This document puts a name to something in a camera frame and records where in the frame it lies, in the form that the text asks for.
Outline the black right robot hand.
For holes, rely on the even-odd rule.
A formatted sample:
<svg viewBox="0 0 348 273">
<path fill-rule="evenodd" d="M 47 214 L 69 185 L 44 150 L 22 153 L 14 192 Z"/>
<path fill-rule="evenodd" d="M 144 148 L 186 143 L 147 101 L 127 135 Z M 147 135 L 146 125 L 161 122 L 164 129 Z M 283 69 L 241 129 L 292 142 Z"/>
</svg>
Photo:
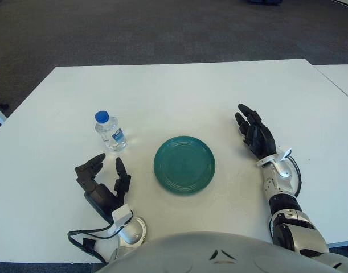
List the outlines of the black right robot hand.
<svg viewBox="0 0 348 273">
<path fill-rule="evenodd" d="M 276 144 L 269 128 L 261 121 L 258 113 L 244 104 L 238 104 L 241 113 L 235 114 L 244 143 L 257 159 L 263 159 L 276 153 Z"/>
</svg>

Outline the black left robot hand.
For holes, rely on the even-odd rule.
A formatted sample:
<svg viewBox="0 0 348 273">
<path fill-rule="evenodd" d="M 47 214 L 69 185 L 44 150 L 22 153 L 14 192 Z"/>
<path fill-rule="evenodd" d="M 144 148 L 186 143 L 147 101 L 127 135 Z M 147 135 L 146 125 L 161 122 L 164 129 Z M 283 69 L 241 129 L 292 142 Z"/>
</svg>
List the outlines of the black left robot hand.
<svg viewBox="0 0 348 273">
<path fill-rule="evenodd" d="M 125 194 L 130 187 L 131 176 L 127 174 L 122 160 L 116 159 L 116 171 L 118 179 L 114 185 L 114 192 L 102 183 L 95 181 L 96 175 L 103 168 L 103 160 L 106 154 L 102 153 L 78 167 L 76 181 L 84 190 L 84 197 L 96 212 L 109 224 L 113 224 L 112 212 L 124 205 Z"/>
</svg>

